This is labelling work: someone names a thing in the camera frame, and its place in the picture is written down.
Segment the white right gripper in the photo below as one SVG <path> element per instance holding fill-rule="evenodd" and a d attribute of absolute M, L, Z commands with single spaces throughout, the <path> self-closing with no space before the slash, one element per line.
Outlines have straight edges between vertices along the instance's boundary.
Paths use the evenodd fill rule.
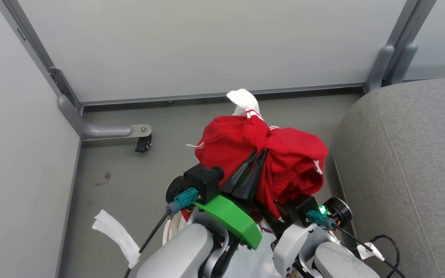
<path fill-rule="evenodd" d="M 298 269 L 311 276 L 322 276 L 315 269 L 309 268 L 318 246 L 325 242 L 325 230 L 312 224 L 309 227 L 291 225 L 284 232 L 273 249 L 274 267 L 280 276 L 291 274 L 292 264 L 298 262 Z"/>

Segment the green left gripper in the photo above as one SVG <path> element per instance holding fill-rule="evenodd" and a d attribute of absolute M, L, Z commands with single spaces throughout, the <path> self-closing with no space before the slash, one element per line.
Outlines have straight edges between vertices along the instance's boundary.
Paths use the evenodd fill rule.
<path fill-rule="evenodd" d="M 221 193 L 233 193 L 233 197 L 238 200 L 252 202 L 267 154 L 267 149 L 262 149 L 259 153 L 255 149 L 223 183 Z M 260 228 L 232 200 L 218 195 L 206 204 L 196 201 L 194 205 L 208 213 L 218 224 L 235 235 L 237 239 L 245 243 L 250 249 L 258 249 L 262 240 Z"/>

